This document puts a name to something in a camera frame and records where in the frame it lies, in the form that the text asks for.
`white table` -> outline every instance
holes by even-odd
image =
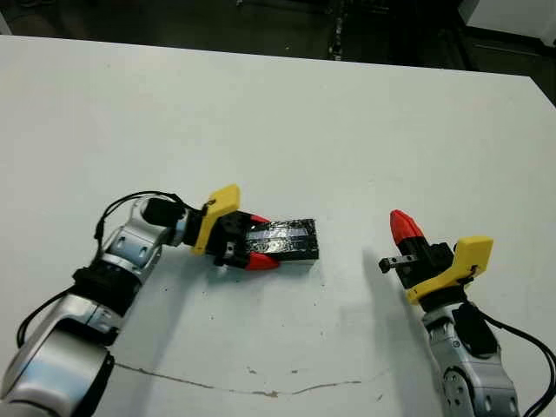
[[[11,36],[0,56],[2,370],[109,202],[231,182],[249,212],[314,217],[321,259],[167,250],[113,349],[164,376],[116,368],[96,415],[440,416],[421,311],[377,267],[391,209],[430,242],[493,236],[471,298],[556,348],[556,111],[529,78]],[[525,410],[546,364],[496,333]]]

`wire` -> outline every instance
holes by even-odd
[[[552,350],[550,350],[550,348],[546,344],[544,344],[536,337],[531,336],[530,334],[524,332],[523,330],[514,328],[506,323],[497,321],[494,318],[492,318],[490,315],[480,311],[477,308],[477,306],[474,306],[473,304],[471,305],[479,312],[480,316],[486,322],[492,324],[497,328],[506,330],[507,332],[514,334],[522,339],[525,339],[526,341],[531,342],[533,345],[539,348],[540,351],[543,353],[543,355],[546,357],[546,361],[548,362],[548,368],[550,370],[550,382],[548,384],[548,388],[546,389],[545,393],[534,404],[532,404],[529,407],[529,409],[527,409],[525,414],[523,414],[523,417],[534,417],[536,415],[539,415],[548,406],[548,404],[550,404],[550,402],[553,400],[554,396],[556,395],[556,355]]]
[[[21,324],[19,325],[19,328],[17,329],[16,343],[17,343],[18,348],[23,346],[23,344],[25,343],[25,333],[27,332],[27,327],[33,321],[33,319],[36,317],[36,315],[39,314],[41,311],[43,311],[45,308],[47,308],[54,301],[59,300],[60,298],[64,297],[70,290],[71,290],[71,288],[64,289],[64,291],[62,291],[61,293],[58,293],[58,294],[54,295],[52,298],[48,299],[43,304],[41,304],[40,307],[36,308],[31,314],[29,314],[27,317],[25,317],[25,319],[21,322]]]

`floor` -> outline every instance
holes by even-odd
[[[0,0],[15,35],[329,59],[344,3],[341,59],[530,76],[556,104],[556,53],[455,22],[447,0]]]

